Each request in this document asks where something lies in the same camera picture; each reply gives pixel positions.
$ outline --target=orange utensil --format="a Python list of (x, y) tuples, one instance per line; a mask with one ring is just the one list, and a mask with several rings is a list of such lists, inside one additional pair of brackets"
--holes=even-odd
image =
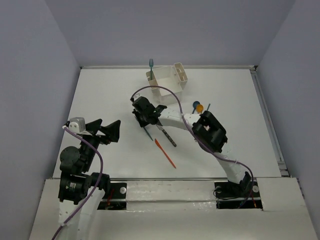
[(161, 151), (163, 152), (163, 154), (166, 156), (166, 158), (169, 160), (169, 162), (171, 163), (171, 165), (176, 169), (176, 165), (174, 164), (174, 162), (170, 159), (170, 157), (166, 154), (165, 150), (162, 148), (162, 146), (160, 145), (160, 143), (158, 142), (158, 140), (155, 138), (154, 139), (155, 144), (161, 149)]

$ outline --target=white bin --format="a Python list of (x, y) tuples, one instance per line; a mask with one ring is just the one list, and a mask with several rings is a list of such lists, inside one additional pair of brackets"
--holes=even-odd
[[(173, 66), (163, 66), (152, 69), (152, 79), (150, 71), (146, 72), (146, 77), (150, 86), (162, 86), (170, 89), (182, 100), (182, 92), (188, 81), (185, 69), (181, 63), (175, 63)], [(162, 88), (151, 88), (154, 99), (163, 105), (177, 103), (175, 97)]]

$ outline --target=gray wall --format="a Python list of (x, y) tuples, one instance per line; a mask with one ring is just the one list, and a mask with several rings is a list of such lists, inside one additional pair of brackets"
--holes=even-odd
[(294, 0), (46, 0), (81, 66), (257, 65)]
[(1, 1), (0, 239), (29, 239), (78, 74), (44, 0)]
[(297, 0), (258, 67), (290, 173), (320, 237), (320, 1)]

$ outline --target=purple cable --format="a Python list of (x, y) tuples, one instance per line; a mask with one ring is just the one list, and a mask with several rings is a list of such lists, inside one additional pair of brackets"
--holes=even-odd
[(194, 134), (194, 132), (192, 131), (191, 127), (188, 125), (188, 123), (187, 123), (187, 121), (186, 121), (186, 119), (185, 119), (184, 113), (183, 113), (183, 111), (182, 111), (182, 106), (181, 106), (181, 102), (180, 102), (179, 98), (177, 97), (177, 95), (175, 95), (175, 93), (174, 93), (173, 91), (169, 90), (168, 88), (163, 87), (163, 86), (157, 86), (157, 85), (144, 86), (144, 87), (138, 89), (137, 91), (135, 91), (134, 94), (132, 94), (131, 99), (132, 99), (138, 92), (140, 92), (140, 91), (143, 90), (143, 89), (147, 89), (147, 88), (160, 88), (160, 89), (164, 89), (164, 90), (168, 91), (169, 93), (171, 93), (171, 94), (175, 97), (175, 99), (177, 100), (178, 105), (179, 105), (179, 110), (180, 110), (180, 113), (181, 113), (181, 118), (182, 118), (183, 123), (185, 124), (186, 128), (187, 128), (188, 131), (191, 133), (191, 135), (197, 140), (197, 142), (201, 145), (201, 147), (202, 147), (204, 150), (206, 150), (208, 153), (212, 154), (215, 158), (217, 158), (217, 159), (219, 159), (219, 160), (221, 160), (221, 161), (224, 161), (224, 162), (227, 162), (227, 163), (239, 164), (239, 165), (241, 165), (241, 166), (244, 166), (246, 169), (248, 169), (248, 171), (250, 172), (250, 175), (251, 175), (251, 179), (252, 179), (252, 181), (251, 181), (251, 189), (250, 189), (250, 192), (249, 192), (248, 196), (242, 201), (242, 203), (241, 203), (240, 206), (238, 207), (238, 209), (241, 208), (241, 207), (246, 203), (246, 201), (249, 199), (249, 197), (251, 196), (252, 189), (253, 189), (254, 184), (255, 184), (254, 174), (253, 174), (253, 172), (251, 171), (251, 169), (250, 169), (247, 165), (245, 165), (244, 163), (242, 163), (242, 162), (235, 161), (235, 160), (230, 160), (230, 159), (224, 159), (223, 157), (215, 154), (215, 153), (214, 153), (213, 151), (211, 151), (204, 143), (202, 143), (201, 140)]
[[(90, 196), (94, 193), (94, 191), (96, 190), (99, 182), (100, 182), (100, 179), (102, 177), (102, 172), (103, 172), (103, 169), (104, 169), (104, 161), (102, 159), (102, 156), (100, 154), (100, 152), (94, 147), (92, 146), (89, 142), (87, 142), (86, 140), (84, 140), (82, 137), (76, 135), (75, 133), (73, 133), (72, 131), (70, 131), (67, 127), (64, 128), (64, 130), (71, 134), (72, 136), (74, 136), (75, 138), (79, 139), (80, 141), (84, 142), (85, 144), (87, 144), (93, 151), (95, 151), (95, 153), (99, 156), (99, 159), (100, 159), (100, 172), (99, 172), (99, 176), (96, 180), (96, 183), (95, 185), (93, 186), (93, 189), (91, 190), (91, 192), (86, 196), (86, 198), (80, 203), (80, 205), (73, 211), (73, 213), (70, 214), (70, 216), (67, 217), (67, 219), (63, 222), (63, 224), (67, 224), (67, 222), (70, 221), (70, 219), (72, 219), (76, 214), (77, 212), (79, 212), (79, 210), (85, 205), (85, 203), (88, 201), (88, 199), (90, 198)], [(58, 236), (58, 234), (60, 233), (61, 229), (63, 228), (62, 225), (59, 226), (59, 228), (56, 230), (55, 234), (53, 235), (52, 239), (51, 240), (55, 240), (55, 238)]]

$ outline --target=purple hose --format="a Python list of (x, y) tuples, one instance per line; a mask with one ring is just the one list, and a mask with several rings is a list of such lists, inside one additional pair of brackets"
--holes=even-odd
[[(91, 192), (86, 196), (86, 198), (80, 203), (80, 205), (73, 211), (73, 213), (70, 214), (70, 216), (68, 216), (68, 218), (63, 222), (63, 224), (67, 224), (67, 222), (70, 221), (70, 219), (72, 219), (77, 212), (79, 212), (79, 210), (85, 205), (85, 203), (88, 201), (88, 199), (90, 198), (90, 196), (94, 193), (94, 191), (96, 190), (100, 179), (102, 177), (102, 172), (104, 169), (104, 161), (102, 159), (102, 156), (100, 154), (100, 152), (94, 147), (92, 146), (89, 142), (87, 142), (86, 140), (84, 140), (82, 137), (76, 135), (75, 133), (73, 133), (72, 131), (70, 131), (67, 127), (64, 128), (64, 130), (71, 134), (72, 136), (74, 136), (75, 138), (79, 139), (80, 141), (84, 142), (85, 144), (87, 144), (93, 151), (95, 151), (95, 153), (99, 156), (100, 159), (100, 172), (99, 172), (99, 176), (96, 180), (95, 185), (93, 186), (93, 189), (91, 190)], [(55, 234), (53, 235), (51, 240), (55, 240), (55, 238), (58, 236), (58, 234), (60, 233), (61, 229), (63, 228), (63, 226), (59, 226), (59, 228), (56, 230)]]
[(213, 151), (211, 151), (204, 143), (201, 142), (201, 140), (194, 134), (194, 132), (192, 131), (191, 127), (188, 125), (186, 119), (185, 119), (185, 116), (184, 116), (184, 113), (182, 111), (182, 106), (181, 106), (181, 102), (180, 100), (178, 99), (177, 95), (175, 95), (175, 93), (171, 90), (169, 90), (168, 88), (166, 87), (163, 87), (163, 86), (157, 86), (157, 85), (150, 85), (150, 86), (144, 86), (140, 89), (138, 89), (137, 91), (134, 92), (134, 94), (132, 95), (131, 99), (138, 93), (140, 92), (141, 90), (143, 89), (147, 89), (147, 88), (160, 88), (160, 89), (164, 89), (164, 90), (167, 90), (169, 93), (171, 93), (175, 99), (177, 100), (178, 102), (178, 105), (179, 105), (179, 109), (180, 109), (180, 113), (181, 113), (181, 118), (182, 118), (182, 121), (183, 123), (185, 124), (186, 128), (188, 129), (188, 131), (191, 133), (191, 135), (197, 140), (197, 142), (201, 145), (201, 147), (206, 150), (208, 153), (211, 153), (215, 158), (221, 160), (221, 161), (224, 161), (224, 162), (228, 162), (228, 163), (234, 163), (234, 164), (239, 164), (241, 166), (244, 166), (246, 169), (248, 169), (248, 171), (250, 172), (250, 175), (251, 175), (251, 189), (250, 189), (250, 192), (248, 194), (248, 196), (242, 201), (242, 203), (240, 204), (240, 206), (238, 207), (241, 208), (245, 203), (246, 201), (249, 199), (249, 197), (251, 196), (251, 193), (252, 193), (252, 188), (254, 187), (254, 184), (255, 184), (255, 181), (254, 181), (254, 174), (253, 172), (251, 171), (251, 169), (243, 164), (242, 162), (239, 162), (239, 161), (235, 161), (235, 160), (230, 160), (230, 159), (224, 159), (223, 157), (215, 154)]

